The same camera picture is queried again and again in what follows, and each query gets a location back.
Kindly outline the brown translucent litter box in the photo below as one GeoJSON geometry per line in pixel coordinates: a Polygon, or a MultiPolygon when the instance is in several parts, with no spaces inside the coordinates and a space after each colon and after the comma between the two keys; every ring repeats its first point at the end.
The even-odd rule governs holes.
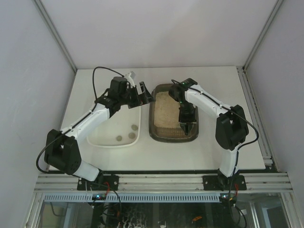
{"type": "MultiPolygon", "coordinates": [[[[159,84],[152,92],[152,96],[156,101],[156,94],[159,92],[169,92],[172,84],[159,84]]],[[[199,122],[193,127],[189,135],[185,135],[181,128],[159,128],[154,125],[154,106],[155,101],[150,103],[149,108],[149,134],[158,141],[164,143],[187,143],[194,141],[199,135],[199,122]]]]}

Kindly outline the grey-green clump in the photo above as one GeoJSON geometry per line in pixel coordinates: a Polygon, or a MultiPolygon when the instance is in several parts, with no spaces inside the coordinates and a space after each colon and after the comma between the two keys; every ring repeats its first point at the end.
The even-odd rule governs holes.
{"type": "Polygon", "coordinates": [[[117,140],[118,142],[120,142],[120,141],[122,140],[122,136],[120,136],[120,135],[117,136],[117,137],[116,137],[116,140],[117,140]]]}
{"type": "Polygon", "coordinates": [[[134,139],[136,137],[136,134],[135,133],[129,133],[128,137],[130,139],[134,139]]]}
{"type": "Polygon", "coordinates": [[[135,125],[135,124],[133,124],[133,125],[131,126],[131,128],[132,128],[134,131],[137,131],[137,130],[138,130],[138,126],[135,125]]]}

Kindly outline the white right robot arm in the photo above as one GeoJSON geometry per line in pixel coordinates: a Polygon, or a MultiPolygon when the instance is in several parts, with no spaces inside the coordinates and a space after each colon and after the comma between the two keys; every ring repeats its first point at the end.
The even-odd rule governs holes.
{"type": "Polygon", "coordinates": [[[191,78],[182,82],[173,79],[172,82],[169,96],[180,105],[179,124],[186,135],[196,122],[196,108],[215,120],[215,139],[222,149],[218,182],[222,188],[229,185],[238,172],[238,150],[249,134],[243,108],[222,103],[191,78]]]}

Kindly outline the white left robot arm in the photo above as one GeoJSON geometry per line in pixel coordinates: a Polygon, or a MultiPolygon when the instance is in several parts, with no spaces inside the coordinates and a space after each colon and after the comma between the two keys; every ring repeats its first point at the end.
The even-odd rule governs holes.
{"type": "Polygon", "coordinates": [[[47,134],[44,161],[59,171],[90,182],[102,177],[102,171],[81,158],[79,143],[98,125],[109,120],[123,105],[136,108],[154,101],[145,83],[135,85],[131,77],[116,76],[110,87],[94,101],[93,108],[75,123],[47,134]]]}

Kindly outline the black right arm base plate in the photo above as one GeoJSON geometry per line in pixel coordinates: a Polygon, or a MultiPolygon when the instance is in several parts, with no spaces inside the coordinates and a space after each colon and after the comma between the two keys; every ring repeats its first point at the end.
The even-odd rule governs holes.
{"type": "Polygon", "coordinates": [[[236,174],[233,177],[225,177],[223,175],[204,175],[202,177],[203,188],[206,191],[216,190],[247,190],[245,177],[236,174]]]}

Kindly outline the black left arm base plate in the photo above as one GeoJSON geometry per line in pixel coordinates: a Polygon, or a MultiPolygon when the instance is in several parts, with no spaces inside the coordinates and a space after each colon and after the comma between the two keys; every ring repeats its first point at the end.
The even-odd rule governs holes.
{"type": "Polygon", "coordinates": [[[77,183],[77,190],[85,191],[106,191],[118,190],[119,176],[113,174],[104,174],[97,176],[95,181],[88,181],[84,178],[79,178],[77,183]]]}

